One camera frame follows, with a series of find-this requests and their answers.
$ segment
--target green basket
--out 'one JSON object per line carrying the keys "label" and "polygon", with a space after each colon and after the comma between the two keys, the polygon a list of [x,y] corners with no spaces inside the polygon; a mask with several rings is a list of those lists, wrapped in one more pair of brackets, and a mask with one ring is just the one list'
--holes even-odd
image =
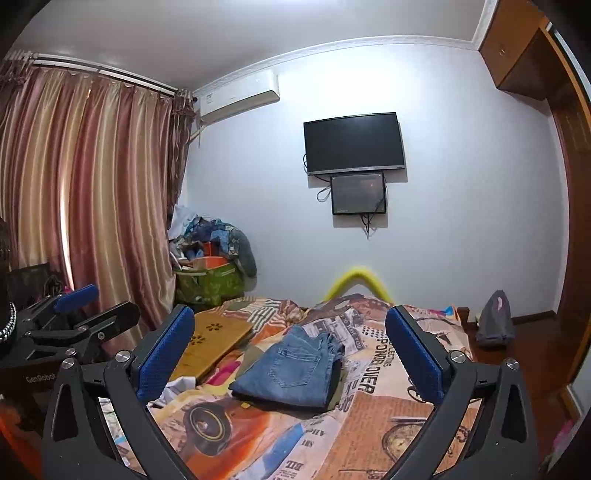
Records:
{"label": "green basket", "polygon": [[234,263],[208,270],[175,270],[175,302],[216,307],[244,295],[244,280]]}

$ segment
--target bed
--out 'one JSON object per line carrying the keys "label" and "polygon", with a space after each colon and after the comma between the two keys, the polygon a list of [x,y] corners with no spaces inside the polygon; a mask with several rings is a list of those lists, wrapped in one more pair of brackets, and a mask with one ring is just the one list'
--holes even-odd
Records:
{"label": "bed", "polygon": [[[390,306],[360,294],[306,311],[289,300],[244,297],[226,302],[214,312],[251,322],[249,337],[218,361],[199,385],[192,388],[189,383],[188,390],[169,392],[166,405],[150,411],[200,480],[382,478],[433,409],[417,395],[386,337],[384,318]],[[448,350],[461,350],[471,358],[457,309],[407,310]],[[311,335],[329,330],[345,346],[343,391],[334,410],[279,410],[233,398],[228,385],[245,349],[265,349],[295,323]],[[478,404],[468,408],[438,471],[455,463],[477,412]],[[142,472],[122,433],[115,436],[125,463]]]}

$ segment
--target blue textured pad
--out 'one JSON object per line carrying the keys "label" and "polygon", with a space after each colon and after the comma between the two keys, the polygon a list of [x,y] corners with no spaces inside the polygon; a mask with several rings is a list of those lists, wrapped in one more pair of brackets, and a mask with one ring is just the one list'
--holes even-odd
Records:
{"label": "blue textured pad", "polygon": [[66,293],[63,297],[57,299],[53,311],[56,313],[73,312],[97,298],[99,298],[99,289],[91,283],[86,287]]}
{"label": "blue textured pad", "polygon": [[394,308],[389,309],[386,315],[386,334],[418,394],[423,400],[439,405],[444,396],[441,370],[406,320]]}
{"label": "blue textured pad", "polygon": [[140,401],[147,403],[162,394],[194,332],[195,315],[185,307],[139,369],[137,396]]}

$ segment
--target pile of clothes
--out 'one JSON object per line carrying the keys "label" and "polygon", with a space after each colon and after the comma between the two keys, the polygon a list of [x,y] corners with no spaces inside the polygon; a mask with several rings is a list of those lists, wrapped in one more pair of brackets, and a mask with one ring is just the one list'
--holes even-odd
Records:
{"label": "pile of clothes", "polygon": [[256,277],[256,262],[248,238],[219,218],[206,220],[189,207],[177,205],[168,240],[171,255],[177,262],[203,256],[204,245],[212,243],[217,245],[219,255],[233,261],[244,276]]}
{"label": "pile of clothes", "polygon": [[229,389],[245,400],[331,410],[342,385],[345,347],[332,333],[310,337],[300,325],[265,352],[251,346]]}

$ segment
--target wooden floor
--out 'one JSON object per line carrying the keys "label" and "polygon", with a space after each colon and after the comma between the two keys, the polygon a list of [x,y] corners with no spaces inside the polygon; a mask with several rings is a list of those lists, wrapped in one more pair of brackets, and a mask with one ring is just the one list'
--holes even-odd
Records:
{"label": "wooden floor", "polygon": [[479,362],[500,364],[506,357],[515,358],[524,374],[530,392],[540,461],[552,451],[552,442],[569,419],[558,397],[568,373],[573,354],[561,347],[563,336],[555,317],[515,326],[516,339],[507,350],[486,351],[469,332],[470,347]]}

